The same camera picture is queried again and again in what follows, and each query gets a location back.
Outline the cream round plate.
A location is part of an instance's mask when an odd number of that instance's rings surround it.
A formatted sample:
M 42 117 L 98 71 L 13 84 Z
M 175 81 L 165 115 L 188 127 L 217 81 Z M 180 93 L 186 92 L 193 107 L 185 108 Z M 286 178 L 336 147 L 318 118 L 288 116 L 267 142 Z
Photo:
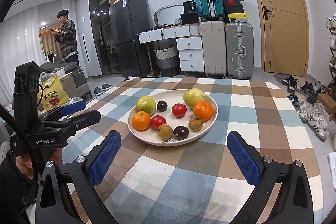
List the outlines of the cream round plate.
M 185 93 L 184 90 L 170 90 L 163 93 L 158 93 L 153 96 L 153 99 L 155 102 L 158 102 L 160 100 L 165 101 L 167 103 L 167 110 L 163 112 L 157 111 L 156 114 L 159 116 L 162 116 L 165 118 L 166 123 L 171 128 L 176 128 L 178 126 L 189 126 L 189 120 L 194 118 L 194 112 L 189 107 L 187 108 L 186 114 L 181 117 L 177 118 L 173 115 L 172 107 L 177 103 L 183 103 L 183 94 Z M 217 117 L 218 117 L 218 105 L 213 100 L 212 97 L 206 96 L 206 102 L 211 105 L 213 108 L 213 115 L 212 117 L 205 121 L 203 124 L 203 127 L 199 131 L 194 131 L 191 128 L 189 128 L 189 135 L 187 138 L 180 140 L 178 137 L 174 137 L 172 140 L 164 141 L 159 137 L 157 134 L 157 129 L 148 127 L 145 130 L 138 130 L 135 128 L 132 124 L 133 116 L 136 114 L 135 108 L 132 108 L 130 111 L 129 117 L 127 119 L 127 126 L 130 129 L 131 133 L 138 138 L 139 140 L 151 144 L 156 145 L 160 147 L 173 147 L 173 146 L 179 146 L 183 144 L 190 143 L 192 141 L 195 141 L 202 137 L 205 133 L 207 133 L 212 126 L 214 125 Z

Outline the black refrigerator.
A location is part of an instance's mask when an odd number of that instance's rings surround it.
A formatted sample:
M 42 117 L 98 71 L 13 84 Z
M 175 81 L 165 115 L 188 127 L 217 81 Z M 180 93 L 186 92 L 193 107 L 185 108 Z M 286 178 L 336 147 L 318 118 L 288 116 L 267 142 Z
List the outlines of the black refrigerator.
M 109 8 L 115 50 L 123 77 L 151 72 L 147 47 L 138 34 L 150 28 L 144 0 L 120 0 Z

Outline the dark glass cabinet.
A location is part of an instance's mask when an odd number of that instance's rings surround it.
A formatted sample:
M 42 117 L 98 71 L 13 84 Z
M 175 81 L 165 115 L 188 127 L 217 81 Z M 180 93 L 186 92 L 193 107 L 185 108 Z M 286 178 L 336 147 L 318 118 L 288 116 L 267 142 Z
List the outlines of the dark glass cabinet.
M 121 72 L 109 16 L 109 8 L 115 1 L 117 0 L 88 0 L 94 44 L 104 75 Z

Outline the woven laundry basket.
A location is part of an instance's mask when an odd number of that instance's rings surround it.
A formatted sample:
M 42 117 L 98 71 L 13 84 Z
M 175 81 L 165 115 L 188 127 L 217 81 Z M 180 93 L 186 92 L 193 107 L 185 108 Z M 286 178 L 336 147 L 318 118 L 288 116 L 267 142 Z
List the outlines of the woven laundry basket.
M 156 46 L 155 55 L 161 77 L 173 77 L 179 74 L 178 51 L 172 44 L 163 49 Z

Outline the beige suitcase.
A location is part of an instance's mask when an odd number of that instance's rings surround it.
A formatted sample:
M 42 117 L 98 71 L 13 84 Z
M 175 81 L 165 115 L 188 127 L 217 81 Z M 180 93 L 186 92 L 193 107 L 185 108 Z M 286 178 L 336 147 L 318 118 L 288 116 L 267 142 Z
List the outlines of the beige suitcase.
M 200 28 L 205 73 L 224 76 L 227 73 L 225 23 L 222 21 L 201 22 Z

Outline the white drawer desk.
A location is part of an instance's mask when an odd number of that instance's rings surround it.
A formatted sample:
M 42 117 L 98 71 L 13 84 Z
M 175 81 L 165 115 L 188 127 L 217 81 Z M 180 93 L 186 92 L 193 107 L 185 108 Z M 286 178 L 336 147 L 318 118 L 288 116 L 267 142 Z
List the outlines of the white drawer desk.
M 203 43 L 198 23 L 140 32 L 138 38 L 141 44 L 173 42 L 178 52 L 179 67 L 182 73 L 205 72 Z

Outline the person in plaid shirt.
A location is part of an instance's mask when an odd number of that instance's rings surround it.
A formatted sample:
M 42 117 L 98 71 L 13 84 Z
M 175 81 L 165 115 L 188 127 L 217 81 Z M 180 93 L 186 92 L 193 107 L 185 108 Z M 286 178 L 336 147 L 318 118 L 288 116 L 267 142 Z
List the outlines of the person in plaid shirt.
M 75 23 L 68 18 L 68 15 L 68 10 L 60 11 L 57 18 L 61 28 L 60 30 L 51 28 L 50 33 L 54 36 L 55 41 L 59 43 L 63 60 L 67 63 L 79 65 Z

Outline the dark cherry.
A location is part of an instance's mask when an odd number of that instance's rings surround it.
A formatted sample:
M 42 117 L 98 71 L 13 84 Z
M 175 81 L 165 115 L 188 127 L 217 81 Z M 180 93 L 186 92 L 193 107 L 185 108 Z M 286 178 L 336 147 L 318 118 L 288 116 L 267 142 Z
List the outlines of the dark cherry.
M 173 130 L 173 135 L 168 139 L 164 140 L 162 143 L 171 141 L 174 138 L 177 138 L 178 140 L 185 140 L 188 138 L 188 136 L 189 136 L 189 129 L 185 126 L 178 126 Z
M 165 101 L 163 101 L 163 100 L 158 101 L 158 103 L 157 103 L 157 110 L 159 112 L 164 112 L 164 111 L 167 110 L 167 108 L 168 108 L 168 105 L 167 105 L 167 103 Z

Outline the silver aluminium suitcase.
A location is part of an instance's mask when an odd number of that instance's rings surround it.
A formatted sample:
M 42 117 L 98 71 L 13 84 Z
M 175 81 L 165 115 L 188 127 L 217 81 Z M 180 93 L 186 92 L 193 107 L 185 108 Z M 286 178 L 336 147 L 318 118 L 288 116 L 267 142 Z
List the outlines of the silver aluminium suitcase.
M 228 77 L 252 80 L 254 64 L 252 25 L 240 22 L 228 23 L 225 29 Z

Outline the stacked shoe boxes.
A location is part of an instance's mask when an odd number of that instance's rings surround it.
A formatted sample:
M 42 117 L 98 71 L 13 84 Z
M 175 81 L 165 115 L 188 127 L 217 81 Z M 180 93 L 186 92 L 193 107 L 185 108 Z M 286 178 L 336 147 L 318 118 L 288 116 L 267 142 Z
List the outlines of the stacked shoe boxes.
M 243 2 L 244 0 L 223 0 L 226 23 L 248 22 L 248 15 L 244 11 Z

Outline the red tomato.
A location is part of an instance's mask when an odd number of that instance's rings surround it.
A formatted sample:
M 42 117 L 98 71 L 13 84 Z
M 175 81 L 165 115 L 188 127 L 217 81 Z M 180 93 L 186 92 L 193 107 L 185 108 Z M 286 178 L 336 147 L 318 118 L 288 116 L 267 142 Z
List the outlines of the red tomato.
M 176 103 L 172 108 L 171 112 L 176 118 L 182 118 L 187 113 L 187 107 L 184 104 Z
M 159 126 L 161 126 L 163 124 L 167 124 L 167 121 L 166 121 L 166 119 L 163 116 L 161 116 L 161 115 L 155 115 L 155 116 L 153 116 L 151 118 L 150 126 L 154 130 L 157 130 L 159 128 Z

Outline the checkered tablecloth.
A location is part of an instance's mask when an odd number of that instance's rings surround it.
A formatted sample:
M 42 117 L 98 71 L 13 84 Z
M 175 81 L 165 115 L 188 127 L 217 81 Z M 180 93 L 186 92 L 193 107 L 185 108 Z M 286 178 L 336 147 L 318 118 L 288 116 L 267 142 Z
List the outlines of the checkered tablecloth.
M 212 128 L 198 140 L 156 147 L 128 129 L 131 108 L 141 96 L 199 88 L 218 105 Z M 226 145 L 237 131 L 264 156 L 303 162 L 313 197 L 314 221 L 323 215 L 320 170 L 306 128 L 286 92 L 273 83 L 225 79 L 133 79 L 93 99 L 88 109 L 101 120 L 79 131 L 63 150 L 71 162 L 87 154 L 111 130 L 121 148 L 96 192 L 119 223 L 229 223 L 253 190 Z

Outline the orange mandarin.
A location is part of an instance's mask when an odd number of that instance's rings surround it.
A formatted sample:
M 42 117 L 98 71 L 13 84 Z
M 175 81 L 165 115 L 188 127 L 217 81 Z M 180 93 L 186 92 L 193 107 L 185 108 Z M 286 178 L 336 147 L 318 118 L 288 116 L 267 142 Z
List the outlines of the orange mandarin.
M 151 126 L 151 116 L 145 111 L 138 111 L 132 116 L 131 125 L 138 131 L 145 131 Z
M 210 103 L 206 101 L 198 102 L 193 108 L 194 116 L 206 122 L 211 119 L 214 109 Z

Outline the large yellow-green fruit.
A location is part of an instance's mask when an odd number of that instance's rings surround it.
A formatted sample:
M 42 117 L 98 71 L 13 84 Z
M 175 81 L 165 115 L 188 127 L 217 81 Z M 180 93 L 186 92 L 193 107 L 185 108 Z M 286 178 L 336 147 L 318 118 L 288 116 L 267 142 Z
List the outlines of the large yellow-green fruit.
M 136 104 L 135 104 L 135 110 L 138 111 L 144 111 L 149 115 L 153 115 L 156 111 L 156 103 L 153 98 L 150 96 L 142 96 L 138 98 Z

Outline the brown longan fruit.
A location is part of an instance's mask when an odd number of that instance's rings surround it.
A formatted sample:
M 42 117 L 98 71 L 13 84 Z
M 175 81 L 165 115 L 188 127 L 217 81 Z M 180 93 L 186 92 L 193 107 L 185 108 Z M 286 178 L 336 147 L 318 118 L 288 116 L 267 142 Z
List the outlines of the brown longan fruit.
M 167 124 L 162 124 L 157 128 L 157 135 L 163 141 L 169 140 L 173 136 L 173 129 Z
M 189 120 L 189 128 L 194 132 L 199 132 L 204 125 L 204 122 L 201 120 L 201 118 L 194 117 Z

